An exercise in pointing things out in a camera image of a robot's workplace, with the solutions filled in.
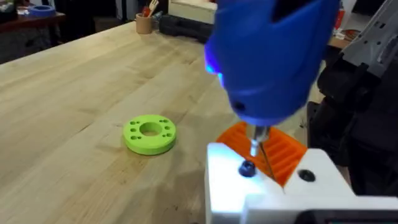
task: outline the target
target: orange 3d printed part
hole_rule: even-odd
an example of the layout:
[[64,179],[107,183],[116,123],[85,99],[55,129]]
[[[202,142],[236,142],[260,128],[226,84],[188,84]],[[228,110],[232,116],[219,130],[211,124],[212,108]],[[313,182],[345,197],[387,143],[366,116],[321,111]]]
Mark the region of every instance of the orange 3d printed part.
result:
[[[252,161],[259,170],[270,176],[264,155],[262,153],[259,153],[256,157],[250,155],[251,143],[246,137],[245,122],[239,122],[227,129],[218,137],[216,142],[224,143],[245,159]],[[269,138],[263,142],[263,146],[275,181],[284,186],[307,148],[276,128],[271,128]]]

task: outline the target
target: green 3d printed ring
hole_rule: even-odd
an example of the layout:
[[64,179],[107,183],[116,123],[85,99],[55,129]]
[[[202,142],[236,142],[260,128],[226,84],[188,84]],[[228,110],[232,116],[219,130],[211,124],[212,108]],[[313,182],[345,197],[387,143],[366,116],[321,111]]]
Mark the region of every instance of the green 3d printed ring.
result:
[[158,155],[174,146],[176,128],[173,122],[160,115],[142,115],[123,128],[124,142],[138,154]]

